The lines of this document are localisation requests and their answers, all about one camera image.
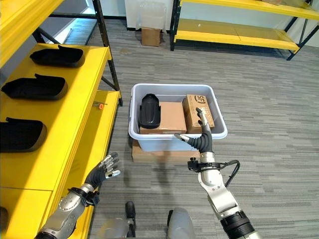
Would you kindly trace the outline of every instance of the yellow shelf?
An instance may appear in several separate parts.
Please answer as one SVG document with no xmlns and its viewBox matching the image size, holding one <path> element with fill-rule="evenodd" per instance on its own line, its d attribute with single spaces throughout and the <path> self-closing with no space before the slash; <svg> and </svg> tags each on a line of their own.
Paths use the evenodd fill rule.
<svg viewBox="0 0 319 239">
<path fill-rule="evenodd" d="M 274 5 L 257 0 L 180 0 L 180 5 L 184 2 L 245 8 L 319 20 L 319 12 L 315 11 L 303 0 L 283 0 L 281 5 Z"/>
<path fill-rule="evenodd" d="M 81 186 L 92 168 L 105 157 L 119 96 L 118 91 L 98 91 L 96 93 L 95 101 L 106 103 L 107 105 L 102 110 L 98 108 L 91 109 L 63 195 L 67 194 L 68 188 Z M 93 209 L 93 207 L 85 209 L 78 219 L 76 229 L 70 239 L 84 239 L 87 237 Z"/>
<path fill-rule="evenodd" d="M 0 68 L 63 0 L 1 0 Z"/>
<path fill-rule="evenodd" d="M 192 19 L 179 20 L 178 39 L 299 50 L 283 30 Z"/>
<path fill-rule="evenodd" d="M 101 161 L 106 153 L 115 119 L 120 93 L 118 91 L 98 91 L 95 101 L 106 103 L 102 110 L 91 108 L 79 143 L 63 195 L 67 188 L 79 187 L 86 175 Z M 9 226 L 1 237 L 6 239 L 34 238 L 45 224 L 48 215 L 57 205 L 51 205 L 51 191 L 0 188 L 1 206 L 8 210 Z M 93 207 L 85 209 L 76 224 L 71 239 L 84 239 L 88 235 Z"/>
<path fill-rule="evenodd" d="M 31 52 L 48 47 L 57 45 L 38 44 Z M 50 208 L 61 197 L 106 62 L 111 58 L 108 47 L 73 47 L 84 51 L 85 63 L 80 68 L 39 66 L 27 56 L 8 79 L 33 77 L 35 73 L 63 77 L 68 92 L 62 99 L 18 100 L 0 94 L 1 121 L 6 117 L 40 120 L 48 129 L 38 150 L 0 154 L 0 186 L 52 191 Z"/>
<path fill-rule="evenodd" d="M 7 209 L 9 216 L 7 230 L 1 230 L 1 238 L 34 238 L 50 196 L 50 191 L 0 188 L 1 206 Z"/>
</svg>

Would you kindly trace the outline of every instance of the gray plastic tub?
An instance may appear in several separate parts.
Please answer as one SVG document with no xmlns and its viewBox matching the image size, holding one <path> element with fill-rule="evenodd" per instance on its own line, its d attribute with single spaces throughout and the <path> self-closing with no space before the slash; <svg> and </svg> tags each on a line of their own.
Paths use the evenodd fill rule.
<svg viewBox="0 0 319 239">
<path fill-rule="evenodd" d="M 208 85 L 186 84 L 136 84 L 132 88 L 131 108 L 129 118 L 129 134 L 136 139 L 143 151 L 187 151 L 194 150 L 187 143 L 180 141 L 173 134 L 140 134 L 138 115 L 142 98 L 146 94 L 155 94 L 159 101 L 182 102 L 187 94 L 204 95 L 212 113 L 215 127 L 212 130 L 213 139 L 227 136 L 227 127 L 220 112 L 213 89 Z M 186 134 L 189 137 L 200 137 L 200 134 Z"/>
</svg>

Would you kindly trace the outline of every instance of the white wall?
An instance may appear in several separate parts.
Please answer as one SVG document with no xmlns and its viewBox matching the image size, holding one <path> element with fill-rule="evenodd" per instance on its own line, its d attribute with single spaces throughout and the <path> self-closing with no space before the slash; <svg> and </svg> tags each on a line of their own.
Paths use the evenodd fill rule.
<svg viewBox="0 0 319 239">
<path fill-rule="evenodd" d="M 124 0 L 100 0 L 102 12 L 105 16 L 126 16 Z M 92 0 L 87 0 L 87 4 L 94 12 Z"/>
<path fill-rule="evenodd" d="M 126 17 L 128 27 L 136 27 L 139 2 L 142 0 L 125 0 Z M 155 0 L 167 4 L 166 29 L 169 30 L 172 0 Z M 314 1 L 313 8 L 319 10 L 319 0 Z M 240 9 L 234 7 L 224 7 L 208 4 L 184 3 L 180 13 L 181 18 L 220 21 L 244 25 L 254 25 L 260 27 L 284 29 L 291 16 L 274 14 L 268 12 Z M 299 42 L 300 33 L 304 19 L 299 18 L 288 34 L 295 42 Z M 315 27 L 317 21 L 309 20 L 305 31 L 305 36 Z M 319 47 L 319 32 L 308 42 L 309 46 Z"/>
</svg>

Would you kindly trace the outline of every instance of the gray carpet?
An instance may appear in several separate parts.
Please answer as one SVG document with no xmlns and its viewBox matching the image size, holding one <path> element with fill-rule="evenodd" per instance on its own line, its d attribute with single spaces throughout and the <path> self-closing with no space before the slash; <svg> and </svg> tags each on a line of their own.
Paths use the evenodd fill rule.
<svg viewBox="0 0 319 239">
<path fill-rule="evenodd" d="M 228 127 L 214 142 L 216 158 L 240 160 L 229 189 L 254 227 L 265 239 L 319 238 L 319 48 L 304 47 L 287 62 L 284 50 L 226 44 L 183 43 L 170 52 L 168 35 L 160 47 L 142 46 L 141 33 L 120 20 L 107 20 L 107 30 L 124 101 L 109 151 L 119 153 L 122 175 L 103 184 L 90 238 L 106 219 L 123 216 L 128 200 L 138 237 L 165 238 L 168 211 L 183 206 L 196 238 L 227 238 L 186 162 L 132 162 L 128 106 L 136 83 L 210 85 Z M 97 29 L 89 44 L 102 45 Z"/>
</svg>

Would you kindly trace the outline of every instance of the black strap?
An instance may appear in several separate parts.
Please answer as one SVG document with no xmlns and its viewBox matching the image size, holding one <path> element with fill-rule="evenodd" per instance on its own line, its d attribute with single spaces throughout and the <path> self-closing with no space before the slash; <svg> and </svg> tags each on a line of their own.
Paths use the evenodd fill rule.
<svg viewBox="0 0 319 239">
<path fill-rule="evenodd" d="M 72 192 L 72 193 L 78 195 L 81 198 L 81 201 L 85 207 L 95 206 L 100 201 L 100 198 L 99 198 L 100 192 L 99 191 L 86 193 L 82 189 L 75 188 L 75 187 L 68 189 L 68 190 L 69 190 L 69 192 Z"/>
</svg>

